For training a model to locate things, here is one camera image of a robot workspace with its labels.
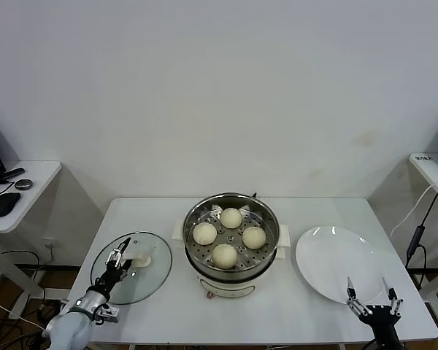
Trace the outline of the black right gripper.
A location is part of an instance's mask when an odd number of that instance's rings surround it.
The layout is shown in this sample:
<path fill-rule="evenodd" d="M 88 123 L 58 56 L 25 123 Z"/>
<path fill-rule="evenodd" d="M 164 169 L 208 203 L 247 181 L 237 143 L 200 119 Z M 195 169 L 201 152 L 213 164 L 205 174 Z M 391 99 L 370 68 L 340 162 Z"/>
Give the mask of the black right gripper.
<path fill-rule="evenodd" d="M 395 289 L 383 277 L 383 285 L 388 296 L 388 305 L 363 304 L 357 297 L 351 278 L 347 278 L 347 305 L 358 319 L 371 327 L 377 345 L 400 345 L 395 325 L 401 319 L 404 300 L 398 298 Z"/>

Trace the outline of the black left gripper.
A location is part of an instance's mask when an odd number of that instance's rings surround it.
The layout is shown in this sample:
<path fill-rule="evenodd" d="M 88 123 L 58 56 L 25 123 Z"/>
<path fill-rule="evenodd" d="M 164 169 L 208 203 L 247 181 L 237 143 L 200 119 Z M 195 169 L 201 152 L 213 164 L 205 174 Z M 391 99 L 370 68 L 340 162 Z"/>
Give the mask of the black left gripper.
<path fill-rule="evenodd" d="M 128 274 L 131 261 L 125 261 L 122 265 L 123 253 L 130 244 L 131 239 L 127 238 L 114 248 L 105 262 L 106 271 L 95 280 L 93 289 L 101 294 L 111 293 L 114 286 Z"/>

